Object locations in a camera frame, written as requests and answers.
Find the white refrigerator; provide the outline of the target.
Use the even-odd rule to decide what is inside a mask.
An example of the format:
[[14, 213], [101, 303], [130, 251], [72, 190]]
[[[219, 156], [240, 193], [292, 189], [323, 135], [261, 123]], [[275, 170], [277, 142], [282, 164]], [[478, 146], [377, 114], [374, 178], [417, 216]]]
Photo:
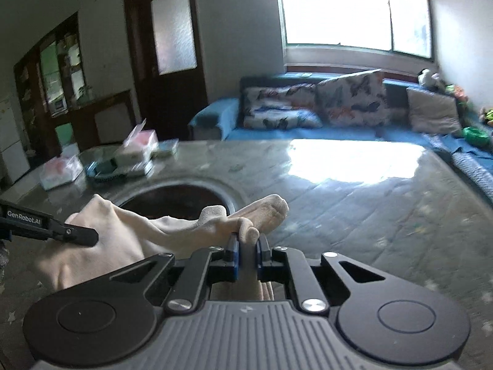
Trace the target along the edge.
[[12, 106], [1, 99], [1, 173], [9, 185], [22, 178], [30, 166], [20, 139]]

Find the black white plush toy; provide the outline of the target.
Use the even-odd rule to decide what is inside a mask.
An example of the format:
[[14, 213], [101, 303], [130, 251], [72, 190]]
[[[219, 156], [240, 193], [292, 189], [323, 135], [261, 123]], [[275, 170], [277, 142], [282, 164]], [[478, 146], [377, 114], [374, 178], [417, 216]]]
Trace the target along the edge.
[[422, 88], [431, 92], [445, 93], [446, 86], [438, 73], [434, 73], [428, 68], [424, 68], [418, 74], [418, 83]]

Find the dark wooden display cabinet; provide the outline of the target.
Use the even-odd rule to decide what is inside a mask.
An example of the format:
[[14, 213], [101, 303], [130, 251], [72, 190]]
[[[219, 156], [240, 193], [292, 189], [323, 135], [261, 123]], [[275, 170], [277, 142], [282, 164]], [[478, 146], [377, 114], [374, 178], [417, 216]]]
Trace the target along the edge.
[[71, 111], [86, 85], [79, 42], [79, 15], [45, 35], [14, 65], [14, 76], [33, 167], [76, 143]]

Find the grey quilted star table cover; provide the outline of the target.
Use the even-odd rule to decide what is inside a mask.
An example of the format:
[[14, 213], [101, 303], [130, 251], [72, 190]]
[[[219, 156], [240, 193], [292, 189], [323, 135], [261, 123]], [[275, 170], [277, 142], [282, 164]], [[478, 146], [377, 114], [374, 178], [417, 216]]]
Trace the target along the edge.
[[4, 200], [64, 220], [93, 195], [120, 205], [165, 185], [200, 185], [240, 208], [278, 194], [290, 207], [270, 242], [336, 251], [459, 302], [471, 319], [460, 362], [492, 366], [492, 208], [431, 150], [409, 143], [296, 139], [183, 142], [146, 177], [44, 191], [33, 171]]

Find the butterfly pillow standing upright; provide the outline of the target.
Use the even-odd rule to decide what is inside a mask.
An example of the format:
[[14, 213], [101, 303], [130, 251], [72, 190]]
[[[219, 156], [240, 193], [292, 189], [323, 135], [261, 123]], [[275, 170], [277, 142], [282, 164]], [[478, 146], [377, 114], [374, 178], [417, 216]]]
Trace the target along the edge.
[[318, 110], [332, 126], [376, 127], [389, 122], [381, 69], [326, 79], [316, 85]]

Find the butterfly pillow lying flat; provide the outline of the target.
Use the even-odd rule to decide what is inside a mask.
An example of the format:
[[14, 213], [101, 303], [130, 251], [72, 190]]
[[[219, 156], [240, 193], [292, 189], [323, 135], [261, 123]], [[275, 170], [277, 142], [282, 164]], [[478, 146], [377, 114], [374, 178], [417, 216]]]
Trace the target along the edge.
[[243, 92], [243, 127], [251, 130], [318, 129], [313, 84], [287, 87], [250, 87]]

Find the cream knit sweater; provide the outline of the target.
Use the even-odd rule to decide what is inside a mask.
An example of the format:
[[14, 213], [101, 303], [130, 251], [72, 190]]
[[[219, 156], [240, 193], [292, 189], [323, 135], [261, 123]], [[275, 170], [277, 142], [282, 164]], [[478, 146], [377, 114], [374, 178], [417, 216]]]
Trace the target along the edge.
[[262, 234], [275, 230], [286, 219], [289, 206], [279, 195], [259, 199], [228, 215], [225, 207], [204, 208], [195, 220], [163, 216], [149, 220], [95, 195], [79, 213], [68, 217], [69, 225], [94, 229], [100, 240], [94, 247], [50, 241], [33, 266], [50, 291], [60, 291], [127, 265], [170, 252], [177, 259], [211, 245], [225, 245], [232, 234], [240, 242], [240, 270], [234, 283], [213, 286], [216, 300], [271, 301], [271, 283], [257, 279], [255, 247]]

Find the white pink tissue box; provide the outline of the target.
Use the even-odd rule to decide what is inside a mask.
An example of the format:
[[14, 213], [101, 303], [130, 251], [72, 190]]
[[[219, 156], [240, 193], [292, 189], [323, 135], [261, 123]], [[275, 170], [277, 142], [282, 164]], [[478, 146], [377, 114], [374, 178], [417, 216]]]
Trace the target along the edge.
[[131, 166], [147, 163], [158, 147], [159, 141], [153, 129], [145, 129], [146, 120], [129, 133], [122, 145], [115, 151], [115, 162], [118, 166]]

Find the pink tissue pack in plastic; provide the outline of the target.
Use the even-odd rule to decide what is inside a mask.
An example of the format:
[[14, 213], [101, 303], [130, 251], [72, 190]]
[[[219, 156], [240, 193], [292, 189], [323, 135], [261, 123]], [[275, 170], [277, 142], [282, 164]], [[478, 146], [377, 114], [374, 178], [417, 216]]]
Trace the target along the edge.
[[79, 158], [54, 157], [46, 162], [40, 173], [40, 183], [45, 191], [50, 191], [62, 185], [74, 182], [83, 172], [83, 166]]

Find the dark wooden glass door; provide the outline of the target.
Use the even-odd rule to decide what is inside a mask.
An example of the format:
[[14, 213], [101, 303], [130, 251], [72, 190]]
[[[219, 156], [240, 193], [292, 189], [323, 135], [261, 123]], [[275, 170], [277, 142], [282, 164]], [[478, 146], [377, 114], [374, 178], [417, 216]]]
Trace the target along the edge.
[[160, 140], [190, 139], [207, 105], [196, 0], [124, 0], [135, 92]]

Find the colourful plush toys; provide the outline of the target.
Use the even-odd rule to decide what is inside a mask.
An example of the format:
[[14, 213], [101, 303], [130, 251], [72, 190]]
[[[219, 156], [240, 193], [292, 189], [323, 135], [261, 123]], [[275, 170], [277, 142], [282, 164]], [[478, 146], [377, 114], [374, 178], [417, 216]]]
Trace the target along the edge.
[[445, 86], [445, 94], [448, 94], [455, 98], [459, 111], [462, 115], [466, 112], [472, 112], [478, 114], [478, 120], [483, 125], [492, 126], [492, 108], [482, 107], [479, 110], [475, 110], [468, 95], [459, 85], [449, 84]]

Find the green plastic bowl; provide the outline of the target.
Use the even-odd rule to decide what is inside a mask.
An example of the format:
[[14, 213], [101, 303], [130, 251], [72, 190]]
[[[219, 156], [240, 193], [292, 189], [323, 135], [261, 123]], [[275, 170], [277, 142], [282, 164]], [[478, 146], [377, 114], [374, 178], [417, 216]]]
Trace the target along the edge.
[[491, 137], [486, 131], [476, 127], [463, 128], [463, 136], [466, 142], [477, 148], [486, 148], [491, 143]]

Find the dark wooden sideboard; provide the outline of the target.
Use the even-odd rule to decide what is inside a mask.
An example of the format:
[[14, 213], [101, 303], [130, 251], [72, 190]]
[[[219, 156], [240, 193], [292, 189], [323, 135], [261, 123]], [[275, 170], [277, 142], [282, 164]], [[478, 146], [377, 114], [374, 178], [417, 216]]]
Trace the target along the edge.
[[54, 127], [70, 124], [80, 151], [122, 144], [137, 125], [129, 89], [93, 99], [50, 119]]

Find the large window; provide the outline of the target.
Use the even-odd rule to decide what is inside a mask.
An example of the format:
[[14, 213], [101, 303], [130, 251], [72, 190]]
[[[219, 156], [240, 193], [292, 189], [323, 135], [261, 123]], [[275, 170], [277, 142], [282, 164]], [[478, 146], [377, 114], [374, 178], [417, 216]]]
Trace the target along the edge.
[[281, 0], [289, 45], [363, 48], [432, 59], [429, 0]]

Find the round black induction cooktop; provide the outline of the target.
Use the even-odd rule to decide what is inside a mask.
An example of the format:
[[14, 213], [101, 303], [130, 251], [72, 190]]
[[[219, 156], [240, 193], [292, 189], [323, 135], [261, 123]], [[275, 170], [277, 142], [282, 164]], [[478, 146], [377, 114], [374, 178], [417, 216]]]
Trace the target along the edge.
[[171, 216], [197, 219], [208, 206], [220, 205], [230, 215], [245, 202], [242, 194], [227, 185], [206, 179], [172, 179], [116, 195], [118, 207], [150, 220]]

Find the grey plain pillow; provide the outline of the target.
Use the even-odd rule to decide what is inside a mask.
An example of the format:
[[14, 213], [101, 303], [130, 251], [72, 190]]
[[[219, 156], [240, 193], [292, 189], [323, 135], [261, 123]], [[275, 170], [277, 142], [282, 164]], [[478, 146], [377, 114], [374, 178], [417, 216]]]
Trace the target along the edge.
[[414, 132], [462, 136], [462, 126], [453, 98], [417, 88], [406, 89], [409, 122]]

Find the small green booklet stack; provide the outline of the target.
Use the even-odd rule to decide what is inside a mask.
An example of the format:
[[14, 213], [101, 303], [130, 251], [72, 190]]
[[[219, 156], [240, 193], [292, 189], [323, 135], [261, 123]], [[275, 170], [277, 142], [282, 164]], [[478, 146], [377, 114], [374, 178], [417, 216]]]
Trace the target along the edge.
[[173, 156], [176, 154], [178, 144], [178, 139], [160, 141], [153, 149], [151, 156], [153, 159], [164, 159], [165, 157]]

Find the blue sofa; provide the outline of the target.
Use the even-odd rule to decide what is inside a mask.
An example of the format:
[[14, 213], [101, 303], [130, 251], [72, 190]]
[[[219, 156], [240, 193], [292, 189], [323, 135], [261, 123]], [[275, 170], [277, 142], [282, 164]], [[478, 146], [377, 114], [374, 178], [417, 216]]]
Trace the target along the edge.
[[464, 139], [452, 135], [413, 131], [409, 122], [407, 89], [417, 89], [418, 85], [410, 82], [384, 79], [389, 103], [389, 122], [386, 125], [332, 125], [318, 113], [322, 126], [315, 129], [256, 130], [243, 127], [248, 88], [287, 88], [299, 84], [313, 86], [334, 78], [332, 74], [301, 73], [246, 76], [240, 80], [238, 98], [218, 99], [193, 117], [189, 123], [190, 137], [194, 140], [334, 139], [411, 143], [432, 150], [480, 195], [492, 197], [492, 149], [475, 148]]

